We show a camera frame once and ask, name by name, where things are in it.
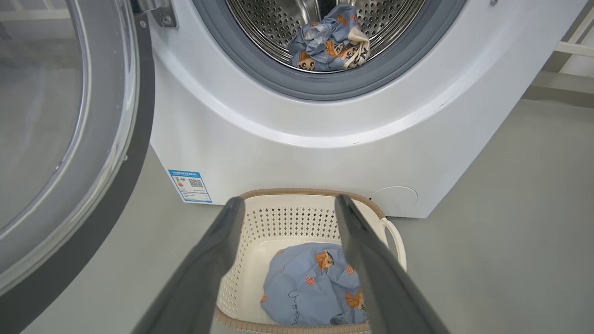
blue pillowcase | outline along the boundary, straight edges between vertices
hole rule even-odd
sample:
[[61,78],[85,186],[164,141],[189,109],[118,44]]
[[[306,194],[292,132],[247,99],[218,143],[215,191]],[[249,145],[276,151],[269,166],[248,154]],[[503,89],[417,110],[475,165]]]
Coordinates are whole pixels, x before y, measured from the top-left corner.
[[280,324],[327,326],[367,319],[359,276],[335,244],[280,250],[270,262],[260,305]]
[[307,71],[338,71],[362,65],[370,56],[369,38],[359,27],[355,7],[334,7],[320,22],[299,29],[289,45],[291,64]]

gray floor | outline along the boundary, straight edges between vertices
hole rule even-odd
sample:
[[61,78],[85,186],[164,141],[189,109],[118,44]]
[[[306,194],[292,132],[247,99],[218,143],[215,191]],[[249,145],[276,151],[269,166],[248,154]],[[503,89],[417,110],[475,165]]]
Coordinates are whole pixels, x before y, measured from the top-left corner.
[[[452,333],[594,332],[593,147],[594,110],[522,100],[429,218],[392,220]],[[24,332],[130,332],[218,211],[183,204],[151,150],[112,233]]]

white plastic basket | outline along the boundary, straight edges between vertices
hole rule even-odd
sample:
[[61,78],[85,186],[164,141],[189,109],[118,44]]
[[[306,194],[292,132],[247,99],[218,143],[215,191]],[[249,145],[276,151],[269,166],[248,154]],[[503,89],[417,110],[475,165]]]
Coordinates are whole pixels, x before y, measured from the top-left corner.
[[[257,333],[364,333],[369,323],[327,327],[281,326],[260,307],[264,279],[273,256],[281,249],[306,242],[340,244],[334,214],[337,191],[271,189],[246,193],[245,217],[237,258],[221,280],[216,317],[225,326]],[[406,254],[398,230],[380,208],[365,197],[347,193],[379,239],[394,240],[397,259],[406,270]]]

washing machine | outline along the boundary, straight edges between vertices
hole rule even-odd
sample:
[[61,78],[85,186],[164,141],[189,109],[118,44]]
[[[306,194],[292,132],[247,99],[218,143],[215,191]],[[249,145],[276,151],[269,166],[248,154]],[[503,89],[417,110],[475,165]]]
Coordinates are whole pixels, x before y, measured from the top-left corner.
[[[151,145],[181,199],[326,188],[425,218],[477,157],[584,1],[174,1],[151,20]],[[371,58],[290,66],[298,26],[356,8]],[[179,187],[180,172],[204,188]]]
[[[339,3],[371,58],[291,67],[299,26]],[[185,202],[326,188],[427,217],[585,3],[0,1],[0,332],[93,256],[149,141]]]

blue patterned fabric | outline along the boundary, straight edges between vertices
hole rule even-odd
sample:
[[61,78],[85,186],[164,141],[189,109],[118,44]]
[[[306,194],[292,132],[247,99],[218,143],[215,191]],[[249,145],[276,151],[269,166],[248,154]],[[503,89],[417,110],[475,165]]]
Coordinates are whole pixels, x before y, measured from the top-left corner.
[[361,323],[367,316],[360,287],[339,245],[312,242],[274,256],[260,305],[285,325]]
[[302,70],[346,70],[369,58],[369,39],[359,27],[355,7],[341,4],[322,21],[301,27],[289,52],[291,64]]

